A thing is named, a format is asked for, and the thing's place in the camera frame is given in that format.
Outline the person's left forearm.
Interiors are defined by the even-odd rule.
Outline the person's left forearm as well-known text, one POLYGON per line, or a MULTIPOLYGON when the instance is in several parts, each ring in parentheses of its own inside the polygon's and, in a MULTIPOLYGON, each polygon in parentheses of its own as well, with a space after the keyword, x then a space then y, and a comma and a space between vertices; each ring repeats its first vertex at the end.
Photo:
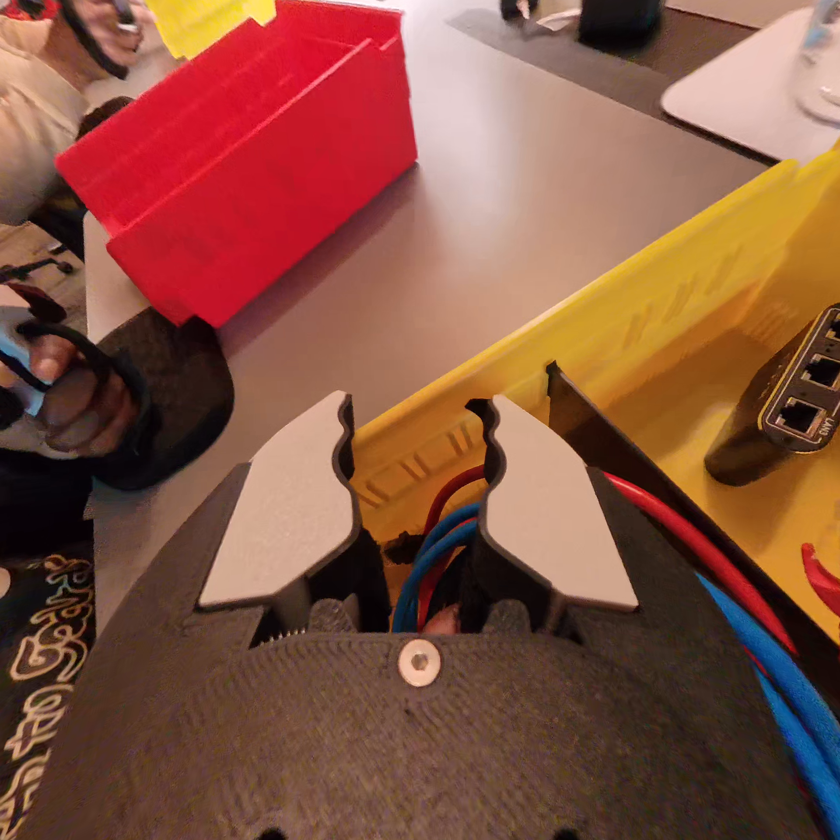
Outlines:
POLYGON ((11 450, 1 453, 2 561, 36 557, 89 539, 89 469, 11 450))

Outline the person's printed dark sweatshirt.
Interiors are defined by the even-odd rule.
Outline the person's printed dark sweatshirt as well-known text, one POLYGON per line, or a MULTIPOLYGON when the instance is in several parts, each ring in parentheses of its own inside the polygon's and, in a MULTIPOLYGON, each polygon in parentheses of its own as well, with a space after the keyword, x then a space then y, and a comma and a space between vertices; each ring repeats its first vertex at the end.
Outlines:
POLYGON ((93 562, 2 564, 1 838, 16 838, 96 637, 93 562))

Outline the black bin divider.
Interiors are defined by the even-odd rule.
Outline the black bin divider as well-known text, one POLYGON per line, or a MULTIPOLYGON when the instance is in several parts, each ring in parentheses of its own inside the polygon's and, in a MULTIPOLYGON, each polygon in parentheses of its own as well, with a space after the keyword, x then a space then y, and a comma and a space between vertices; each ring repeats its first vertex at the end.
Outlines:
POLYGON ((615 427, 555 363, 549 426, 638 509, 697 570, 744 606, 838 708, 838 646, 687 494, 615 427))

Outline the another person's forearm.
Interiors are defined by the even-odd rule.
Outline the another person's forearm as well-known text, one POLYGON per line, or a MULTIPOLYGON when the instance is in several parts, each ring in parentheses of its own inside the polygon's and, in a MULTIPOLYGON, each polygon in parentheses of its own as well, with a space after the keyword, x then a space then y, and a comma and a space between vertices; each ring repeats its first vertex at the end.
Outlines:
POLYGON ((77 137, 85 95, 39 57, 51 21, 1 17, 1 223, 18 226, 56 186, 56 157, 77 137))

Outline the red plastic bin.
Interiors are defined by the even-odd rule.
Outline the red plastic bin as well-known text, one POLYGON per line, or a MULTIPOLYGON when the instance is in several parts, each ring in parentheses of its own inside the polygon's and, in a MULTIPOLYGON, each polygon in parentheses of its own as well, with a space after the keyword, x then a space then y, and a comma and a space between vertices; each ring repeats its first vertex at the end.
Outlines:
POLYGON ((402 12, 274 5, 56 159, 176 324, 224 325, 417 161, 402 12))

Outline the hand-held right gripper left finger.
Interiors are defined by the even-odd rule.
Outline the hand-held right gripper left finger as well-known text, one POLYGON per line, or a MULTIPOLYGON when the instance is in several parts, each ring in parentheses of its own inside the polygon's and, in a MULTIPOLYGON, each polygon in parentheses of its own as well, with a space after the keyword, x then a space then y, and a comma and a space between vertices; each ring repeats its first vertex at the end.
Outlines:
POLYGON ((286 631, 308 625, 311 579, 362 531, 351 394, 335 391, 277 432, 248 463, 196 605, 264 606, 286 631))

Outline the yellow plastic bin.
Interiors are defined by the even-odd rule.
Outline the yellow plastic bin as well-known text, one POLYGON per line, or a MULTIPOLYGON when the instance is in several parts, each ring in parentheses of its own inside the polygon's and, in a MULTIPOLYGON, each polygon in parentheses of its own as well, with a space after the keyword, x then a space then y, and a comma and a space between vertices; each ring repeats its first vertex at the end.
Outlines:
POLYGON ((438 489, 477 462, 469 399, 548 420, 547 365, 571 381, 773 583, 838 640, 801 544, 838 566, 838 437, 744 488, 703 459, 754 373, 838 302, 838 145, 784 161, 356 432, 353 487, 383 543, 418 532, 438 489))
POLYGON ((192 59, 247 20, 266 25, 275 1, 146 1, 163 44, 177 59, 192 59))

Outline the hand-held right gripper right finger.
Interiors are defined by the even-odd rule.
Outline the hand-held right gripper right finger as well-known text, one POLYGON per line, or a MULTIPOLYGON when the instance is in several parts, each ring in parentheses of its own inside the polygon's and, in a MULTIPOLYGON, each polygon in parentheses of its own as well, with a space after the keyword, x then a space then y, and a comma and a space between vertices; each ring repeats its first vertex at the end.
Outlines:
POLYGON ((472 567, 489 603, 518 602, 533 631, 550 625, 557 604, 634 613, 639 599, 594 471, 505 395, 465 407, 480 420, 486 444, 472 567))

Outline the black ethernet splitter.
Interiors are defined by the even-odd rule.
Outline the black ethernet splitter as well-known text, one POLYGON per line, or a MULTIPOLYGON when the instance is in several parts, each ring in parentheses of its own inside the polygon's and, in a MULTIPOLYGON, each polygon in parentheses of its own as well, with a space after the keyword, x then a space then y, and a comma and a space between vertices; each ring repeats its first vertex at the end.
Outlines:
POLYGON ((762 365, 704 458, 708 475, 744 487, 828 446, 839 418, 839 306, 824 309, 762 365))

